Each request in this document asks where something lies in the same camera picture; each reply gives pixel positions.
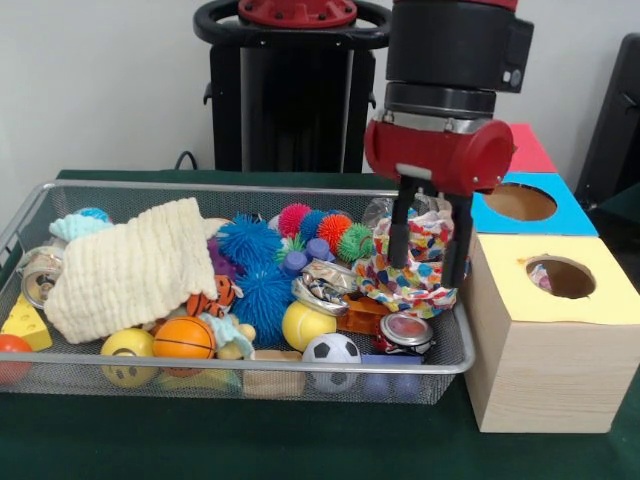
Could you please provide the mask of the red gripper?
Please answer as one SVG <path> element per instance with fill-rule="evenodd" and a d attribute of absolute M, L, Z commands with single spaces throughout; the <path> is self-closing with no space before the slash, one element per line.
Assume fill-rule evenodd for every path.
<path fill-rule="evenodd" d="M 425 185 L 452 207 L 453 234 L 442 264 L 442 283 L 459 288 L 465 277 L 473 230 L 472 198 L 490 192 L 507 173 L 515 151 L 509 125 L 489 118 L 462 120 L 380 110 L 364 135 L 369 166 L 392 180 L 398 196 L 389 228 L 388 259 L 394 269 L 407 263 L 409 208 Z"/>

